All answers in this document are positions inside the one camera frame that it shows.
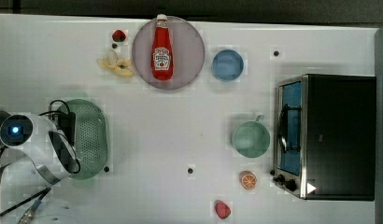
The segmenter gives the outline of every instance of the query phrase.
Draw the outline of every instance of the toaster oven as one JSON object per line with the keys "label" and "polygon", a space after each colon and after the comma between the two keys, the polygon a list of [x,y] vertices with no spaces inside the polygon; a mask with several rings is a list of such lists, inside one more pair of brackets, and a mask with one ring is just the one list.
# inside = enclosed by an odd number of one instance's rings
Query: toaster oven
{"label": "toaster oven", "polygon": [[375,198],[376,78],[304,75],[277,87],[276,185],[307,200]]}

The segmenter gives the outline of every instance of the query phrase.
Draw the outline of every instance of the toaster oven window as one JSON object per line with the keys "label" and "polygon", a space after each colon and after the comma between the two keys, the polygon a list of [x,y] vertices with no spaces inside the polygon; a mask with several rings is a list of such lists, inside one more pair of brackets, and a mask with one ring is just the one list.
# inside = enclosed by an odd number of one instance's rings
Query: toaster oven window
{"label": "toaster oven window", "polygon": [[300,124],[302,105],[301,82],[283,86],[281,121],[282,131],[279,168],[294,175],[300,174]]}

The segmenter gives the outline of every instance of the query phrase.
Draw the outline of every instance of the strawberry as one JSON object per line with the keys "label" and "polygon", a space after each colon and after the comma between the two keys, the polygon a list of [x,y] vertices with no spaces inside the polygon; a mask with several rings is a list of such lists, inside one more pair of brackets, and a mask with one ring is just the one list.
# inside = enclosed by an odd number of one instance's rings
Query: strawberry
{"label": "strawberry", "polygon": [[112,38],[115,42],[122,42],[125,40],[126,36],[123,31],[117,30],[115,33],[113,33]]}
{"label": "strawberry", "polygon": [[222,201],[217,201],[215,204],[215,211],[217,212],[218,217],[221,219],[227,218],[232,213],[229,206],[227,206],[227,204]]}

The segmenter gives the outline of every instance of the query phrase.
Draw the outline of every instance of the mug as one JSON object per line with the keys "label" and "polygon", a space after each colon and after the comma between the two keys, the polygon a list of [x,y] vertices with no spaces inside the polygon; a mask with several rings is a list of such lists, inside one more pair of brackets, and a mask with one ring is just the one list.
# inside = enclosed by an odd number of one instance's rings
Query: mug
{"label": "mug", "polygon": [[233,133],[233,146],[245,157],[260,157],[270,146],[270,133],[259,122],[260,119],[263,115],[238,125]]}

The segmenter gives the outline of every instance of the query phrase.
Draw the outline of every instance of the red ketchup bottle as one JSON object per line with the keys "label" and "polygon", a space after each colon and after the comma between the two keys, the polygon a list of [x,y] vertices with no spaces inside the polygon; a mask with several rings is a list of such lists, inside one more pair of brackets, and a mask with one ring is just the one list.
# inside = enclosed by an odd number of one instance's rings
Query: red ketchup bottle
{"label": "red ketchup bottle", "polygon": [[156,34],[151,50],[151,70],[154,77],[160,81],[170,79],[174,72],[168,22],[163,14],[157,16]]}

